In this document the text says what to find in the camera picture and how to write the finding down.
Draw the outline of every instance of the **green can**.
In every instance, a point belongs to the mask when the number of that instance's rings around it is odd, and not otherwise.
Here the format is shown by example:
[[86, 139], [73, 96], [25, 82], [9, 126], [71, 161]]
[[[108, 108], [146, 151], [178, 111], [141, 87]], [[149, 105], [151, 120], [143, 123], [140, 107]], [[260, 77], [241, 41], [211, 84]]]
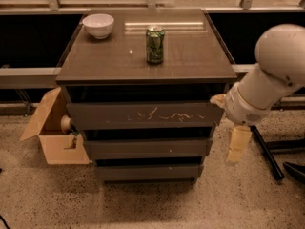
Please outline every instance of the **green can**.
[[146, 31], [146, 59], [152, 64], [163, 62], [165, 32], [160, 26], [148, 26]]

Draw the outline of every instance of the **open cardboard box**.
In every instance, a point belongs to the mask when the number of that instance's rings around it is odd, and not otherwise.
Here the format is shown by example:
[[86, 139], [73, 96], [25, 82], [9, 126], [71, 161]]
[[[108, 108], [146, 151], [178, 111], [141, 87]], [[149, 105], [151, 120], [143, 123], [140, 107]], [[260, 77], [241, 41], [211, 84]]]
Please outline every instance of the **open cardboard box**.
[[20, 140], [38, 135], [48, 164], [88, 164], [82, 136], [77, 136], [76, 147], [73, 147], [74, 135], [63, 135], [63, 115], [68, 112], [61, 88], [45, 93]]

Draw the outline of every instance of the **dark wooden cabinet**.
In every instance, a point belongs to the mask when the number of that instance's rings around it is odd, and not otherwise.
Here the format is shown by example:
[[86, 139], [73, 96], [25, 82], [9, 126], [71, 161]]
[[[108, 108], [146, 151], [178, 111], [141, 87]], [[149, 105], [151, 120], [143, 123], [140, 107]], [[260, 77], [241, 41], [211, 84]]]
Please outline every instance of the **dark wooden cabinet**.
[[[114, 17], [113, 33], [95, 40], [81, 30], [57, 83], [96, 173], [104, 181], [197, 179], [223, 114], [209, 100], [235, 79], [204, 13], [93, 12]], [[141, 23], [165, 27], [160, 65], [146, 62], [145, 28], [127, 28]]]

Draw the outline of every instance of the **speckled floor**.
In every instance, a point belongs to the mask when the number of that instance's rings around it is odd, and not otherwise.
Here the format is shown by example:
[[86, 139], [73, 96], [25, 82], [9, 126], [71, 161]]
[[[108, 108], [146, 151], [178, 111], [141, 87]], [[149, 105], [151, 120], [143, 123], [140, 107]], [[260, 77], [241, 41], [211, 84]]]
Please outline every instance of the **speckled floor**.
[[[19, 142], [29, 119], [0, 116], [0, 214], [12, 229], [304, 228], [305, 185], [284, 169], [275, 182], [254, 140], [237, 166], [225, 164], [227, 119], [194, 185], [103, 185], [91, 165], [49, 166], [38, 138]], [[267, 141], [301, 138], [304, 127], [305, 111], [272, 112], [258, 126]], [[281, 168], [305, 162], [304, 153], [275, 158]]]

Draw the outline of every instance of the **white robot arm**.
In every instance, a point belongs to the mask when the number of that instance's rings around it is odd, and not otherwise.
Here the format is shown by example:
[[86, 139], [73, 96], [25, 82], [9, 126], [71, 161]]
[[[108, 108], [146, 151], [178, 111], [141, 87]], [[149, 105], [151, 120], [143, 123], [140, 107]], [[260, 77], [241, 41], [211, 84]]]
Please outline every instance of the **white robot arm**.
[[226, 116], [237, 125], [257, 124], [276, 101], [305, 85], [305, 28], [270, 28], [259, 38], [255, 58], [258, 67], [226, 94]]

